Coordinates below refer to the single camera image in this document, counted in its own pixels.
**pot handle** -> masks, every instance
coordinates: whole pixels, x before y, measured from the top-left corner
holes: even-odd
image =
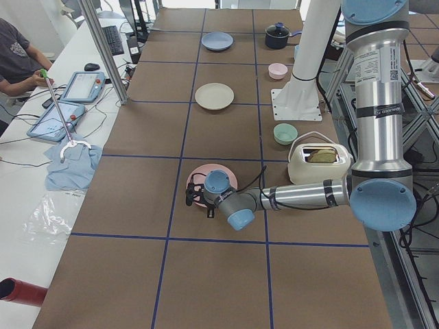
[[[303,134],[302,136],[299,136],[298,138],[296,138],[293,143],[291,144],[291,147],[289,148],[289,153],[288,153],[288,162],[291,161],[291,153],[293,152],[294,149],[294,145],[296,144],[297,141],[302,140],[304,137],[308,137],[310,135],[316,134],[318,136],[316,136],[317,138],[320,138],[324,141],[333,143],[333,144],[337,144],[336,142],[334,142],[332,139],[330,139],[329,137],[325,136],[324,134],[321,134],[319,132],[307,132],[306,134]]]
[[[298,36],[299,34],[302,34],[302,30],[301,30],[301,29],[298,30],[298,31],[291,32],[291,33],[288,35],[288,37],[292,38],[293,36]]]

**pink bowl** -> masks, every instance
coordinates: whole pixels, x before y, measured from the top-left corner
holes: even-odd
[[[204,174],[204,175],[207,175],[208,173],[210,173],[210,172],[213,171],[213,170],[222,170],[224,173],[227,174],[228,179],[230,180],[230,185],[231,185],[232,187],[234,187],[234,188],[238,188],[238,181],[237,181],[237,179],[236,179],[235,174],[234,174],[229,168],[227,168],[227,167],[225,167],[225,166],[223,166],[223,165],[221,165],[221,164],[216,164],[216,163],[208,163],[208,164],[204,164],[204,165],[199,166],[198,168],[194,169],[194,170],[190,173],[189,177],[187,178],[186,186],[187,186],[188,183],[191,181],[191,176],[192,176],[194,173],[202,173],[202,174]],[[195,184],[204,184],[205,179],[206,179],[206,177],[203,176],[203,175],[195,175],[195,176],[193,177],[193,182],[194,182]],[[197,204],[197,205],[199,205],[199,206],[201,206],[201,207],[206,208],[206,206],[205,206],[204,204],[200,204],[200,203],[198,203],[198,202],[194,202],[194,203]]]
[[[268,67],[268,75],[276,80],[283,79],[287,72],[288,68],[281,63],[273,63]]]

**blue plate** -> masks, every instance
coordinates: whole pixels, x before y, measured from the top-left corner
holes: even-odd
[[[201,43],[209,50],[221,51],[233,44],[233,38],[224,32],[211,32],[202,37]]]

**green bowl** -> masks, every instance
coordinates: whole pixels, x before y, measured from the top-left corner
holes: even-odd
[[[274,140],[282,145],[291,144],[297,138],[297,129],[288,123],[279,123],[273,133]]]

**keyboard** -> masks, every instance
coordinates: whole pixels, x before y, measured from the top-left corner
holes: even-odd
[[[122,40],[117,27],[115,25],[105,26],[102,30],[104,31],[108,46],[110,46],[111,54],[114,56],[123,53]]]

